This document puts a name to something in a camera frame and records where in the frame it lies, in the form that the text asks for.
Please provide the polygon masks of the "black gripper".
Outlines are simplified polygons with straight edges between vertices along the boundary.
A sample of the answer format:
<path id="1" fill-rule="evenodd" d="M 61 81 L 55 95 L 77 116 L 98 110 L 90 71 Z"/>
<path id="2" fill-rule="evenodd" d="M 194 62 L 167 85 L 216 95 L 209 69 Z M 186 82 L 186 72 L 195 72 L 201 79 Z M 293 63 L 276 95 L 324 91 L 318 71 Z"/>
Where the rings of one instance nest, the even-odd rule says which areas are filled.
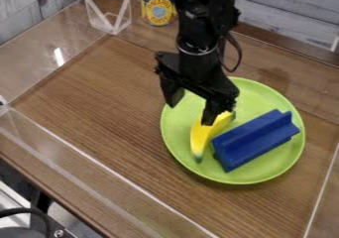
<path id="1" fill-rule="evenodd" d="M 158 52 L 155 72 L 166 103 L 175 107 L 190 90 L 206 99 L 202 124 L 213 126 L 218 116 L 234 111 L 241 91 L 224 73 L 217 54 L 190 56 L 185 53 Z"/>

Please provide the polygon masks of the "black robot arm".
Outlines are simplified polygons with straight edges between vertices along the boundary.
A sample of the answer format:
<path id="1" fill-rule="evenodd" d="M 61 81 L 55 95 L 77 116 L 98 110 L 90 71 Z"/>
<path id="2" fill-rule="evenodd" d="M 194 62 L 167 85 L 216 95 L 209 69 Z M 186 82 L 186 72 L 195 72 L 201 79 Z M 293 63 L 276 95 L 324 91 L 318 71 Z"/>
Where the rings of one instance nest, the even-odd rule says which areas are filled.
<path id="1" fill-rule="evenodd" d="M 206 99 L 202 124 L 210 126 L 226 111 L 234 111 L 238 87 L 228 77 L 238 68 L 225 62 L 226 45 L 241 44 L 232 35 L 240 22 L 236 0 L 173 0 L 179 19 L 175 53 L 155 55 L 155 71 L 166 103 L 177 106 L 185 92 Z"/>

